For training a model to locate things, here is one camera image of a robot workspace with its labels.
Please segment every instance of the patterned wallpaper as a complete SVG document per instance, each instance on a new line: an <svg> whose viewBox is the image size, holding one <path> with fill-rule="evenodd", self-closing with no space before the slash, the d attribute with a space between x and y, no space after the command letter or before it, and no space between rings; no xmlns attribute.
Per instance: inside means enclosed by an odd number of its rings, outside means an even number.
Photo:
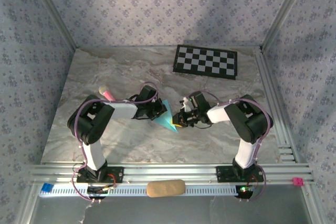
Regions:
<svg viewBox="0 0 336 224"><path fill-rule="evenodd" d="M260 45L284 0L53 0L78 47Z"/></svg>
<svg viewBox="0 0 336 224"><path fill-rule="evenodd" d="M296 144L336 223L336 0L298 0L267 56Z"/></svg>
<svg viewBox="0 0 336 224"><path fill-rule="evenodd" d="M70 65L40 0L0 0L0 223L13 223L38 164Z"/></svg>

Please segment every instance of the checkerboard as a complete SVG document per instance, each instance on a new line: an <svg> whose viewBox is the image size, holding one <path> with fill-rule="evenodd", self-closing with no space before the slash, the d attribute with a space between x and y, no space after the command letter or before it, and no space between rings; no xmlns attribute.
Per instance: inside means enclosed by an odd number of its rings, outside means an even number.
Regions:
<svg viewBox="0 0 336 224"><path fill-rule="evenodd" d="M235 80L237 52L178 45L173 71Z"/></svg>

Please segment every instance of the yellow object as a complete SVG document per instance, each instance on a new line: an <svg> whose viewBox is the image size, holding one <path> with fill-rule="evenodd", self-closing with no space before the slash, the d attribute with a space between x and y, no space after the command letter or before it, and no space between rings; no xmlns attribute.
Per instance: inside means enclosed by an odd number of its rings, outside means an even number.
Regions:
<svg viewBox="0 0 336 224"><path fill-rule="evenodd" d="M185 193L185 182L181 179L149 182L147 195L151 198L168 197Z"/></svg>
<svg viewBox="0 0 336 224"><path fill-rule="evenodd" d="M174 125L174 126L177 126L177 127L181 127L181 128L182 128L182 126L180 126L179 124L174 124L174 123L173 123L173 120L171 121L171 125Z"/></svg>
<svg viewBox="0 0 336 224"><path fill-rule="evenodd" d="M107 88L106 86L101 86L101 87L99 87L99 93L102 92L102 89L106 89L106 88Z"/></svg>

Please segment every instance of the blue block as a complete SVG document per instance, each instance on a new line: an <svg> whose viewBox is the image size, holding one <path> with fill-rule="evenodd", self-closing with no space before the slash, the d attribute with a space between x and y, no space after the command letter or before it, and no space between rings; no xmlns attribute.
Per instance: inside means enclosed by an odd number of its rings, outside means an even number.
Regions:
<svg viewBox="0 0 336 224"><path fill-rule="evenodd" d="M53 187L54 187L54 185L52 185L52 184L44 183L41 191L45 191L46 193L49 193L49 192L51 192Z"/></svg>
<svg viewBox="0 0 336 224"><path fill-rule="evenodd" d="M167 100L162 101L162 103L166 106L167 111L164 112L162 115L160 115L158 118L154 119L155 123L158 123L159 125L166 127L167 129L178 132L175 128L175 125L172 124L172 112L170 110L169 104Z"/></svg>

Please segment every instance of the table surface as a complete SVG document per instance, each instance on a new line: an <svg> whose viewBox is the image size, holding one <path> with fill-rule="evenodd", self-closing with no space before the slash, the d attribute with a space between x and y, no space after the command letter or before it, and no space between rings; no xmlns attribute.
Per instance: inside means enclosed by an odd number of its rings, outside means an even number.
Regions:
<svg viewBox="0 0 336 224"><path fill-rule="evenodd" d="M77 49L42 162L83 161L67 121L88 95L100 96L98 88L104 84L116 99L126 99L139 93L143 82L155 82L159 97L169 101L173 114L181 108L179 101L197 90L210 91L222 101L250 94L269 111L252 50L232 50L238 51L236 80L174 73L176 47ZM212 97L206 98L215 105ZM149 120L118 119L109 122L101 143L109 163L231 163L239 136L229 123L217 123L203 130L178 128L175 133ZM281 162L273 129L263 141L258 160Z"/></svg>

